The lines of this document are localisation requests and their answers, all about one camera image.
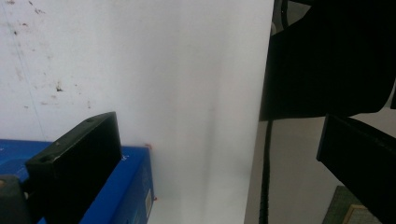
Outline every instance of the black rectangular object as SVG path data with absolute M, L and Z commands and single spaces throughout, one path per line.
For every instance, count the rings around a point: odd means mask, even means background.
M 328 115 L 317 156 L 382 223 L 396 223 L 396 139 Z
M 121 158 L 116 113 L 85 119 L 25 163 L 48 223 L 78 223 Z
M 0 175 L 0 223 L 32 223 L 20 180 L 15 175 Z

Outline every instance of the dark object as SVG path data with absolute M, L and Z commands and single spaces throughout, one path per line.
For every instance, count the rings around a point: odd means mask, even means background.
M 396 139 L 355 119 L 328 115 L 323 164 L 382 223 L 396 223 Z
M 289 27 L 289 22 L 288 22 L 288 5 L 289 1 L 295 2 L 295 3 L 300 3 L 308 6 L 313 6 L 315 3 L 315 0 L 282 0 L 282 5 L 280 8 L 280 17 L 282 20 L 282 26 L 283 29 L 286 29 Z
M 395 5 L 317 0 L 302 19 L 272 35 L 260 120 L 380 110 L 396 76 Z
M 78 223 L 121 158 L 116 114 L 82 121 L 25 163 L 35 221 Z
M 269 192 L 270 192 L 270 149 L 273 121 L 267 123 L 264 146 L 264 163 L 262 167 L 262 195 L 260 198 L 259 224 L 268 224 Z
M 0 223 L 32 223 L 20 180 L 15 175 L 0 175 Z

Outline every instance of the dirt spot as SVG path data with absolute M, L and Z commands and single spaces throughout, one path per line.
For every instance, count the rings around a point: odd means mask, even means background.
M 41 9 L 38 9 L 38 8 L 35 8 L 35 13 L 37 13 L 37 14 L 46 14 L 46 12 L 45 11 L 43 11 L 43 10 L 41 10 Z
M 40 102 L 41 105 L 58 105 L 58 103 L 48 103 L 48 102 Z
M 61 81 L 58 81 L 58 84 L 56 85 L 56 91 L 64 91 L 61 88 Z
M 22 71 L 19 68 L 17 68 L 17 67 L 15 67 L 15 71 L 17 73 L 18 80 L 19 81 L 23 81 Z

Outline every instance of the white wall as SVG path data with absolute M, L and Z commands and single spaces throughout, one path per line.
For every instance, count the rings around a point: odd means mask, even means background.
M 154 147 L 150 223 L 242 223 L 272 4 L 2 1 L 0 138 L 114 110 L 124 145 Z

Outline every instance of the black wire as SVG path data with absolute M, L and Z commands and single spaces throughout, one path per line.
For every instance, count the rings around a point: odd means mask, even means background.
M 262 167 L 262 195 L 260 200 L 259 224 L 268 224 L 268 200 L 270 189 L 270 147 L 273 121 L 268 120 L 264 145 L 264 165 Z

